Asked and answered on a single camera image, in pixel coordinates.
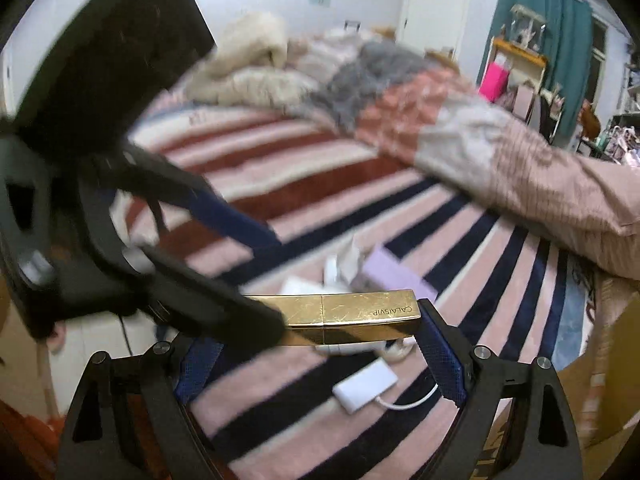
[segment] gold box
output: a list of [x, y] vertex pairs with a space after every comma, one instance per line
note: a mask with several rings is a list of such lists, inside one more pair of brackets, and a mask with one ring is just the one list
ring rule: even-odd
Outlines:
[[412, 290], [251, 296], [284, 314], [288, 330], [281, 345], [331, 345], [408, 337], [420, 326]]

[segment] cardboard box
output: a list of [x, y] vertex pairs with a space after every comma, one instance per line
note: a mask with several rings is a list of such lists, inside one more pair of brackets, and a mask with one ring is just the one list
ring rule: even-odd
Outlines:
[[58, 414], [47, 347], [31, 338], [1, 278], [0, 359], [1, 400], [22, 415], [33, 415], [43, 421]]
[[[587, 349], [558, 373], [582, 449], [585, 480], [597, 480], [636, 427], [640, 412], [640, 283], [596, 276], [596, 316]], [[495, 420], [476, 480], [497, 455], [509, 410]]]

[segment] pink bag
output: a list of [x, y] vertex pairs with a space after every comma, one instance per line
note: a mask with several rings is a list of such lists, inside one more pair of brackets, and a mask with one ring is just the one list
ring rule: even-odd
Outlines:
[[509, 79], [509, 71], [504, 67], [501, 67], [495, 62], [492, 62], [486, 69], [484, 79], [480, 85], [480, 95], [487, 101], [493, 103], [498, 97], [500, 97], [504, 89], [507, 86]]

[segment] white charger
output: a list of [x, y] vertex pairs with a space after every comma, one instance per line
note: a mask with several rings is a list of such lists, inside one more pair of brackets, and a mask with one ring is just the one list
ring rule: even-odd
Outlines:
[[362, 406], [386, 392], [398, 382], [398, 376], [384, 359], [376, 359], [359, 372], [340, 381], [333, 388], [334, 396], [351, 415]]

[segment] blue gripper pad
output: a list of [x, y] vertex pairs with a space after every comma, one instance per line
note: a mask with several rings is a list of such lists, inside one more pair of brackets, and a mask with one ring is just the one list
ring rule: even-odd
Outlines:
[[280, 245], [276, 233], [267, 224], [239, 212], [213, 192], [194, 192], [186, 207], [207, 228], [249, 248], [263, 249]]
[[180, 363], [180, 378], [174, 389], [182, 404], [188, 404], [204, 389], [222, 349], [222, 343], [209, 337], [199, 337], [191, 343]]
[[466, 402], [464, 368], [431, 316], [424, 309], [420, 311], [422, 325], [415, 335], [415, 340], [429, 365], [433, 378], [438, 383], [442, 396], [453, 400], [456, 406], [461, 408]]

